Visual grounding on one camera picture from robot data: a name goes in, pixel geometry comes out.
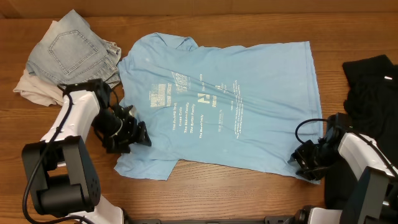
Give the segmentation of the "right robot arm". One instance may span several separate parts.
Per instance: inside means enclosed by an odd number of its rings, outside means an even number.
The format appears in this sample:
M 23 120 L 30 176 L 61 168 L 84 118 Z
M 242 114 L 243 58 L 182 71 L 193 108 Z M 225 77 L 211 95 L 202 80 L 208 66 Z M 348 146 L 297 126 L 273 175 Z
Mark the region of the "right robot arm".
M 397 223 L 397 167 L 347 114 L 325 122 L 325 135 L 302 141 L 289 161 L 298 176 L 325 180 L 326 208 L 305 206 L 286 223 Z

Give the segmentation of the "light blue printed t-shirt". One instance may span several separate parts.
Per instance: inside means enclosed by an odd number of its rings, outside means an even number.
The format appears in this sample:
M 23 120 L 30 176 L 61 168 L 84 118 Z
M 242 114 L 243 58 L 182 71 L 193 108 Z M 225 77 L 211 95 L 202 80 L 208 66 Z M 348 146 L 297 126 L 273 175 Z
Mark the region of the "light blue printed t-shirt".
M 133 144 L 116 171 L 167 180 L 180 160 L 295 177 L 302 139 L 323 135 L 317 75 L 308 42 L 204 47 L 153 33 L 119 62 L 123 106 L 145 122 L 151 146 Z

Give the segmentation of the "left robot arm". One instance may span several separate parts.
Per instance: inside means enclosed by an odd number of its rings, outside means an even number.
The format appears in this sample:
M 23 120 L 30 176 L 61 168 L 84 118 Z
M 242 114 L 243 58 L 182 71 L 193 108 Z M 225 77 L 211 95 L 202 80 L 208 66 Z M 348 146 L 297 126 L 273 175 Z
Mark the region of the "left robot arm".
M 60 114 L 39 142 L 22 150 L 25 219 L 36 222 L 27 209 L 30 198 L 36 212 L 53 216 L 53 223 L 132 223 L 124 209 L 102 196 L 85 141 L 93 129 L 108 153 L 129 153 L 130 144 L 152 145 L 145 122 L 136 119 L 133 105 L 111 105 L 113 90 L 100 78 L 58 87 L 64 100 Z

